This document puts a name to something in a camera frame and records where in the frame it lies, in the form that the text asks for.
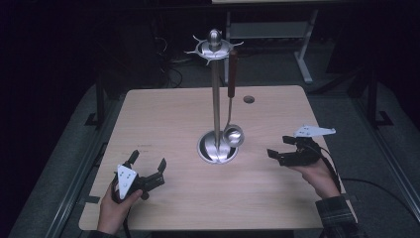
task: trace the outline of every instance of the person's hand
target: person's hand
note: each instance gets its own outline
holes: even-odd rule
[[[289,168],[301,172],[303,179],[307,180],[315,188],[315,192],[321,198],[324,199],[340,195],[330,171],[322,160],[318,160],[318,162],[310,166]]]
[[[126,218],[130,207],[139,199],[143,192],[141,190],[137,190],[127,197],[121,204],[118,204],[112,199],[111,186],[112,184],[109,185],[101,202],[97,230],[115,235],[123,225],[124,219]]]

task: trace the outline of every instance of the wooden table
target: wooden table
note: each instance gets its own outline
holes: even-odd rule
[[[238,87],[232,123],[242,127],[245,142],[225,165],[210,165],[197,153],[199,138],[213,130],[211,88],[132,90],[115,125],[90,191],[103,196],[118,164],[134,150],[133,169],[141,176],[167,161],[165,184],[131,210],[135,230],[303,229],[322,227],[315,207],[319,197],[301,174],[281,167],[266,149],[280,153],[295,147],[282,143],[303,124],[318,126],[299,86]],[[228,114],[227,88],[221,88],[221,125]],[[243,98],[253,96],[247,104]],[[323,137],[315,137],[327,148]],[[99,204],[86,203],[82,230],[96,229]]]

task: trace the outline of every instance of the dark floor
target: dark floor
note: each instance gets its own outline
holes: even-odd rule
[[[78,166],[84,159],[92,160],[105,147],[118,110],[124,102],[124,96],[120,96],[132,86],[133,81],[127,79],[130,77],[124,72],[127,69],[122,69],[127,63],[124,61],[126,56],[123,55],[122,61],[118,61],[120,55],[116,55],[117,60],[110,57],[115,56],[112,55],[114,52],[107,51],[106,47],[112,42],[98,41],[111,39],[107,38],[110,33],[98,33],[96,30],[101,28],[97,27],[102,24],[97,21],[98,17],[81,14],[71,3],[34,1],[18,5],[14,2],[12,5],[14,8],[8,14],[11,16],[8,18],[10,24],[2,28],[4,35],[0,48],[3,61],[0,68],[4,78],[1,101],[2,108],[7,112],[1,123],[2,158],[5,162],[2,174],[5,184],[13,184],[9,195],[2,196],[1,200],[1,234],[9,234],[15,225],[11,237],[45,237],[47,233],[52,237],[85,237],[86,234],[77,227],[78,215],[96,169],[92,169],[86,182],[74,176],[78,175]],[[390,16],[386,21],[400,20],[401,17],[395,14]],[[219,26],[221,23],[219,20],[209,21],[208,16],[194,19],[197,20],[196,24],[190,23],[191,28],[183,29],[176,38],[173,37],[173,32],[176,32],[174,28],[170,33],[161,34],[162,38],[155,41],[157,51],[165,53],[157,60],[164,61],[170,81],[163,79],[153,86],[210,86],[210,70],[205,62],[198,58],[186,58],[182,53],[191,51],[191,42],[194,42],[191,39],[184,42],[182,39],[200,36],[211,25]],[[396,29],[393,24],[387,26]],[[100,37],[92,36],[93,32]],[[250,41],[243,47],[238,85],[298,84],[310,92],[343,75],[345,71],[332,73],[329,66],[330,59],[335,57],[333,50],[339,44],[337,39],[331,37],[336,36],[332,34],[336,31],[327,31],[327,35],[321,33],[318,29],[305,57],[315,80],[313,84],[302,81],[293,58],[292,53],[300,42],[268,40]],[[389,33],[384,44],[393,46],[399,41],[405,43],[403,38],[398,38],[396,43],[391,40],[395,39],[392,37]],[[332,125],[341,132],[334,139],[326,140],[342,178],[380,184],[401,200],[405,200],[406,195],[401,191],[398,178],[387,161],[386,148],[380,145],[377,137],[386,143],[414,190],[420,190],[417,173],[420,160],[419,120],[418,114],[413,112],[416,107],[412,106],[412,101],[418,101],[419,98],[413,93],[414,87],[407,86],[418,75],[416,70],[420,67],[413,65],[420,64],[418,59],[411,56],[415,48],[411,48],[410,44],[398,44],[401,49],[388,51],[393,58],[380,60],[389,70],[385,70],[386,76],[379,75],[377,111],[385,111],[393,126],[372,129],[366,120],[367,92],[361,90],[363,95],[356,100],[347,94],[353,77],[322,95],[308,94],[319,125]],[[105,62],[102,62],[105,65],[115,66],[101,75],[119,78],[118,87],[112,82],[106,84],[109,94],[106,100],[106,126],[101,130],[84,126],[89,114],[96,111],[94,78],[103,72],[92,70],[97,65],[92,61],[97,57],[104,58]],[[390,70],[390,63],[398,70]],[[73,195],[76,203],[66,204],[63,202],[66,188],[75,180],[84,184],[83,190]],[[420,230],[418,221],[392,196],[366,182],[347,180],[344,183],[354,198],[358,218],[370,237],[417,237]],[[59,227],[53,227],[56,233],[51,235],[53,218],[63,206],[72,210],[72,213],[64,216]],[[295,237],[317,237],[318,232],[296,231]]]

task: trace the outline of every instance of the metal pole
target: metal pole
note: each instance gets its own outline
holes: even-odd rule
[[[309,19],[308,25],[306,26],[305,35],[303,36],[303,45],[300,49],[297,58],[303,60],[305,57],[306,49],[308,48],[309,40],[311,39],[312,31],[315,26],[315,20],[318,16],[318,9],[313,10],[311,14],[311,19]]]
[[[219,61],[211,61],[211,76],[213,87],[213,115],[214,115],[214,138],[216,149],[220,146],[220,86],[219,86]]]

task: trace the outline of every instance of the cable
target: cable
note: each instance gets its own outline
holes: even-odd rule
[[[161,50],[164,53],[167,49],[167,41],[164,38],[160,38],[160,37],[155,37],[155,40],[161,40],[164,42],[163,50]]]
[[[325,151],[328,154],[328,156],[331,158],[331,160],[333,161],[333,157],[331,156],[330,152],[328,152],[327,150],[325,150],[322,147],[320,147],[320,148],[321,148],[321,150]]]
[[[181,85],[182,81],[183,81],[183,76],[182,76],[182,73],[181,73],[180,71],[176,70],[176,69],[175,69],[175,68],[173,68],[173,67],[170,67],[168,70],[172,70],[172,71],[174,71],[174,72],[178,73],[178,75],[179,75],[179,77],[180,77],[179,82],[178,82],[175,86],[173,86],[173,84],[172,84],[172,80],[171,80],[171,78],[168,76],[168,79],[169,79],[169,82],[170,82],[170,86],[172,86],[172,88],[177,88],[177,87],[179,87],[179,86]]]
[[[81,230],[81,231],[80,231],[80,233],[79,233],[79,235],[77,236],[77,238],[80,238],[80,237],[81,237],[81,235],[83,234],[83,232],[84,232],[84,231],[83,231],[83,230]]]
[[[337,171],[337,168],[334,169],[334,167],[331,165],[331,163],[328,161],[328,159],[324,155],[322,155],[322,153],[318,152],[315,148],[313,148],[313,147],[311,147],[309,145],[306,145],[304,143],[300,143],[300,145],[303,146],[303,147],[305,147],[305,148],[307,148],[307,149],[310,149],[315,154],[317,154],[318,156],[321,157],[321,159],[324,162],[325,166],[327,167],[328,171],[330,171],[330,173],[331,173],[333,182],[336,185],[337,190],[339,192],[341,192],[342,191],[342,188],[341,188],[341,185],[340,185],[339,173]],[[331,157],[330,153],[327,150],[325,150],[322,147],[319,147],[319,148],[322,149],[322,150],[324,150],[324,151],[326,151],[328,153],[328,155],[330,156],[331,161],[333,161],[333,158]]]
[[[129,229],[129,221],[128,221],[129,214],[130,214],[130,210],[127,213],[127,216],[126,216],[126,218],[124,219],[124,222],[123,222],[124,232],[126,233],[127,238],[131,238],[131,233],[130,233],[130,229]]]
[[[368,180],[364,180],[364,179],[359,179],[359,178],[342,178],[342,180],[364,182],[364,183],[373,185],[373,186],[381,189],[382,191],[386,192],[388,195],[392,196],[395,200],[397,200],[407,210],[407,212],[414,218],[414,220],[417,221],[417,217],[414,214],[414,212],[406,204],[404,204],[404,202],[400,198],[398,198],[395,194],[393,194],[392,192],[390,192],[389,190],[387,190],[383,186],[380,186],[380,185],[378,185],[378,184],[376,184],[374,182],[371,182],[371,181],[368,181]]]

